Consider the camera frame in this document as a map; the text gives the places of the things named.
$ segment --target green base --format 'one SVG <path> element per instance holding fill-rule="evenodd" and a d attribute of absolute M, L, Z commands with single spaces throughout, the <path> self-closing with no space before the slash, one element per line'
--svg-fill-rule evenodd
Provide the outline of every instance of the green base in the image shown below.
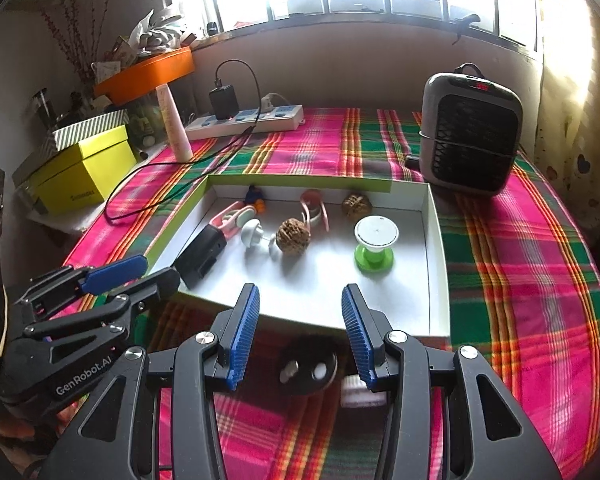
<path fill-rule="evenodd" d="M 359 245 L 356 247 L 354 256 L 360 270 L 365 272 L 388 270 L 394 264 L 394 252 L 391 249 L 385 249 L 381 253 L 372 253 Z"/>

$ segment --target yellow box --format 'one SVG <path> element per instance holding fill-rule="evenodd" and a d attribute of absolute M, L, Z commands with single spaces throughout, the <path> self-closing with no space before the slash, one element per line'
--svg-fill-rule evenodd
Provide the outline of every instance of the yellow box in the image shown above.
<path fill-rule="evenodd" d="M 104 202 L 136 163 L 119 126 L 62 150 L 25 183 L 39 212 L 61 214 Z"/>

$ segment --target power strip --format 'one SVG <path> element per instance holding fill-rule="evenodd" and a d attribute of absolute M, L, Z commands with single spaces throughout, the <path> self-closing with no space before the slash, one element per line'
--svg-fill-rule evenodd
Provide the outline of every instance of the power strip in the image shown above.
<path fill-rule="evenodd" d="M 216 116 L 200 117 L 185 128 L 189 140 L 208 139 L 240 135 L 252 126 L 258 113 L 254 110 L 242 110 L 234 118 L 219 121 Z M 302 106 L 277 106 L 272 111 L 260 114 L 254 133 L 289 132 L 297 130 L 304 123 Z"/>

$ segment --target space heater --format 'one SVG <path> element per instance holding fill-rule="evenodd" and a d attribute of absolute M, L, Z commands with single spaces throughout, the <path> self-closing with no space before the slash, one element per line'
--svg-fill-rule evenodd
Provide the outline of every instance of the space heater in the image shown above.
<path fill-rule="evenodd" d="M 464 74 L 474 68 L 478 77 Z M 437 186 L 493 196 L 507 182 L 522 127 L 522 104 L 472 63 L 436 74 L 424 89 L 420 171 Z"/>

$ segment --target yellow curtain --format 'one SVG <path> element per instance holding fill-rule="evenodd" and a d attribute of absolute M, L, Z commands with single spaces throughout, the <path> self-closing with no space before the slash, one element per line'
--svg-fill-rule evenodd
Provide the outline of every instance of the yellow curtain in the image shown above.
<path fill-rule="evenodd" d="M 600 17 L 586 0 L 539 3 L 535 163 L 593 242 L 600 236 Z"/>

